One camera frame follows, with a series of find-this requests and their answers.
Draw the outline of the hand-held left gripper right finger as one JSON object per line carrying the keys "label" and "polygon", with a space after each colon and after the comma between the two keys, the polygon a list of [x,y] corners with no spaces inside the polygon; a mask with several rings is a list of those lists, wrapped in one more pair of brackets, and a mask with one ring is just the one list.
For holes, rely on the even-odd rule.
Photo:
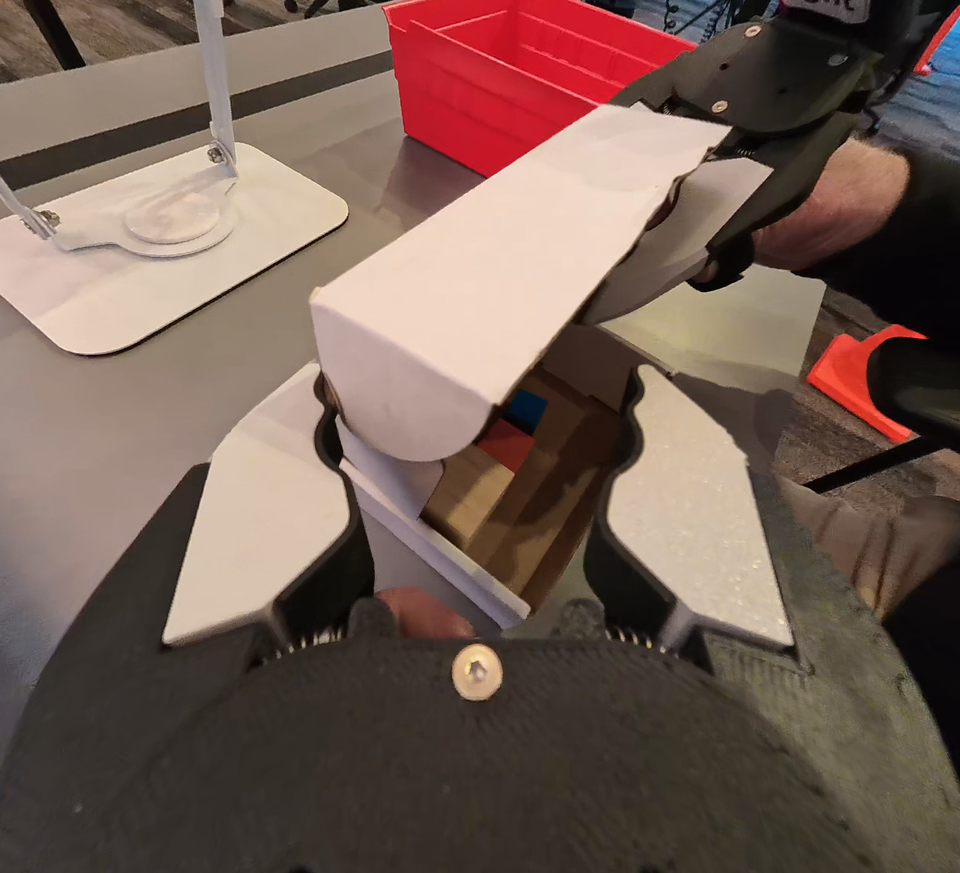
{"label": "hand-held left gripper right finger", "polygon": [[583,572],[607,624],[660,653],[702,634],[795,651],[746,456],[653,366],[628,380]]}

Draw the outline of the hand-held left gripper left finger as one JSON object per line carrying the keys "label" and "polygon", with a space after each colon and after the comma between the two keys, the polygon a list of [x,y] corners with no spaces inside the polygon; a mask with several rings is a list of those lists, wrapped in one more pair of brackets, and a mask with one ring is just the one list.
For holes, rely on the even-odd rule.
{"label": "hand-held left gripper left finger", "polygon": [[214,450],[162,634],[166,647],[244,627],[287,647],[342,623],[375,564],[337,427],[310,362]]}

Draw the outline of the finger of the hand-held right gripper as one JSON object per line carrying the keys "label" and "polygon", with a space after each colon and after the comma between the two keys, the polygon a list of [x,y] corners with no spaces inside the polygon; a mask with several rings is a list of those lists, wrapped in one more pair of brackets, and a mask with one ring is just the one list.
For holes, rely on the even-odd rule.
{"label": "finger of the hand-held right gripper", "polygon": [[583,310],[585,325],[628,315],[699,273],[711,239],[772,174],[746,158],[701,164],[678,186],[665,218],[645,229]]}

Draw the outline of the white cardboard box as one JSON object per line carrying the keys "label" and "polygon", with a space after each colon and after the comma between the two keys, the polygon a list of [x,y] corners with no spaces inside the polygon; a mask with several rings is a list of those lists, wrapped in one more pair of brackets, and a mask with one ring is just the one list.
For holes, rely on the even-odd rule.
{"label": "white cardboard box", "polygon": [[731,127],[605,105],[310,298],[360,506],[486,616],[529,606],[412,515]]}

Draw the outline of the person's right forearm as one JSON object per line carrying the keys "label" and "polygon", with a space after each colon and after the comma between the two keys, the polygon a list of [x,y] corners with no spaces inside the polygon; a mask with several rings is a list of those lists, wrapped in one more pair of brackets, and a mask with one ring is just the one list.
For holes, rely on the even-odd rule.
{"label": "person's right forearm", "polygon": [[904,195],[872,236],[798,271],[884,321],[958,345],[959,163],[908,149]]}

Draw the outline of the person's right hand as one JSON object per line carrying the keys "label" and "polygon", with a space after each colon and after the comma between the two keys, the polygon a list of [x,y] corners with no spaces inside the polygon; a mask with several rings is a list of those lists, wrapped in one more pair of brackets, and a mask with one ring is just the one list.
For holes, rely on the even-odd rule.
{"label": "person's right hand", "polygon": [[800,272],[865,242],[891,218],[909,177],[904,154],[847,140],[800,206],[753,234],[754,261]]}

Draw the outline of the person's left hand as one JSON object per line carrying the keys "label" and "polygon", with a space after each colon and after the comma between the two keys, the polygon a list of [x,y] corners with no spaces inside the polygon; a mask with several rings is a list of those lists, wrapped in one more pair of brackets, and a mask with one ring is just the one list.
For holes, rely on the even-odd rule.
{"label": "person's left hand", "polygon": [[476,635],[464,616],[419,587],[394,587],[378,591],[374,596],[390,609],[405,638],[468,640]]}

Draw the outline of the person's leg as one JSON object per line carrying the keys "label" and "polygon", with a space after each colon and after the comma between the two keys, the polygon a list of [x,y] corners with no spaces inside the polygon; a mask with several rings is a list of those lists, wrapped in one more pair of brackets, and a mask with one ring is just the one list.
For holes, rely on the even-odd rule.
{"label": "person's leg", "polygon": [[880,621],[943,567],[958,559],[959,502],[932,495],[898,512],[867,511],[775,477],[796,522],[830,557]]}

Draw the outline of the blue cube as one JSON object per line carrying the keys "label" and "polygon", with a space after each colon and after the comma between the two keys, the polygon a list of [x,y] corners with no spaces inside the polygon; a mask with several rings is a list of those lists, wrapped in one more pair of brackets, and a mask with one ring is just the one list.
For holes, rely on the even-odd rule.
{"label": "blue cube", "polygon": [[547,407],[548,399],[521,388],[512,394],[501,418],[522,434],[532,437],[543,420]]}

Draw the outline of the red cube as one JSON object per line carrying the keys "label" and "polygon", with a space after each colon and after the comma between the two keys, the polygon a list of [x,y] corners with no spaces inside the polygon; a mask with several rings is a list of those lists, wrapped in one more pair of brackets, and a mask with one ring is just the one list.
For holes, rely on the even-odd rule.
{"label": "red cube", "polygon": [[479,450],[512,474],[520,471],[534,445],[532,434],[503,418],[497,418],[476,442]]}

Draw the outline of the plain wooden cube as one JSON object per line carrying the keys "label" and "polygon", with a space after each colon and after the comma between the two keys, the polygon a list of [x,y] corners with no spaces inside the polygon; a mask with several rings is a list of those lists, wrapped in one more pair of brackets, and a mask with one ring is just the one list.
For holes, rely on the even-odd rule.
{"label": "plain wooden cube", "polygon": [[442,475],[420,514],[426,525],[466,552],[515,474],[476,445],[444,459]]}

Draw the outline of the orange-red plastic tray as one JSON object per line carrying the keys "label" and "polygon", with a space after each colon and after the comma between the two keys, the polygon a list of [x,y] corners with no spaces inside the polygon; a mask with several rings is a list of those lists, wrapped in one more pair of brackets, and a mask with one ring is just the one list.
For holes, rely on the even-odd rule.
{"label": "orange-red plastic tray", "polygon": [[899,325],[885,327],[863,340],[842,333],[831,340],[809,371],[806,381],[884,435],[890,442],[901,444],[912,438],[914,432],[882,414],[874,404],[867,386],[870,355],[889,339],[926,337]]}

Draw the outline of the red plastic bin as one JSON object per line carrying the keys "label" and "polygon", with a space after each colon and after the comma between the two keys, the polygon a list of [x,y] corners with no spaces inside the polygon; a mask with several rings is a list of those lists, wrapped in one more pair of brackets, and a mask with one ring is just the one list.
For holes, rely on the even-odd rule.
{"label": "red plastic bin", "polygon": [[490,177],[694,44],[581,0],[383,7],[405,133]]}

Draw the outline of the white desk stand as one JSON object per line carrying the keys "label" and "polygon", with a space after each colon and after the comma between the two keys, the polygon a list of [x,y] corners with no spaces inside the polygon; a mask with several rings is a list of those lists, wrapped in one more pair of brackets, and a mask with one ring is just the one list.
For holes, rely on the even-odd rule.
{"label": "white desk stand", "polygon": [[2,299],[59,349],[130,349],[342,227],[339,195],[234,138],[223,0],[193,0],[206,146],[39,207],[2,181]]}

